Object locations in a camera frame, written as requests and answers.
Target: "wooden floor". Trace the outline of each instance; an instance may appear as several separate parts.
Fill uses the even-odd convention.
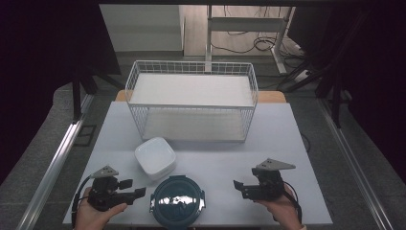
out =
[[[207,43],[207,7],[206,6],[185,6],[185,52],[187,56],[204,56]],[[283,17],[287,8],[279,7],[239,7],[239,6],[213,6],[213,17]],[[254,39],[258,36],[276,37],[276,33],[246,33],[237,32],[213,32],[212,44],[217,47],[233,51],[244,52],[253,48]],[[282,50],[288,49],[291,53],[298,52],[294,48],[294,42],[288,37],[283,39]],[[260,44],[261,49],[266,49],[271,44]],[[213,56],[272,56],[270,51],[253,49],[245,54],[233,53],[213,47]]]

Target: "metal rail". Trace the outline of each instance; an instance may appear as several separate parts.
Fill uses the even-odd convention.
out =
[[[56,183],[57,177],[65,163],[65,160],[69,154],[69,150],[74,144],[75,138],[78,135],[80,128],[83,124],[86,112],[93,101],[93,96],[86,95],[81,104],[82,114],[79,120],[75,124],[71,124],[66,131],[65,136],[60,143],[55,156],[45,172],[44,177],[42,177],[38,188],[35,191],[33,198],[30,201],[22,219],[20,220],[16,229],[33,229],[39,215],[41,214],[42,208],[48,199],[54,185]]]
[[[368,178],[365,176],[364,172],[361,169],[354,153],[351,150],[347,139],[342,132],[341,128],[337,128],[334,122],[332,121],[329,114],[331,114],[327,100],[319,99],[319,105],[322,108],[322,111],[325,115],[328,126],[331,129],[331,132],[337,141],[337,144],[343,153],[344,158],[346,159],[350,171],[355,179],[355,182],[358,184],[359,190],[361,191],[362,196],[365,198],[368,207],[371,210],[372,216],[375,219],[379,229],[388,230],[394,229],[385,213],[385,210],[379,201],[379,198],[373,191],[373,188],[368,181]]]

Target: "round container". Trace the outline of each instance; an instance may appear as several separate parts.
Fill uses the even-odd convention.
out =
[[[176,167],[176,154],[162,137],[155,137],[135,149],[135,157],[152,180],[162,178]]]
[[[187,229],[205,208],[205,194],[185,175],[170,176],[151,195],[155,219],[169,230]]]

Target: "white wall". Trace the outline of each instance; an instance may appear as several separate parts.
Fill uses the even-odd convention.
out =
[[[100,5],[116,52],[182,51],[181,6]]]

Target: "square container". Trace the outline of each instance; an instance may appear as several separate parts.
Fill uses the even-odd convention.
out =
[[[162,137],[155,137],[135,149],[135,157],[152,180],[162,178],[176,167],[176,154]]]
[[[244,142],[258,86],[251,63],[137,60],[125,97],[144,140]]]

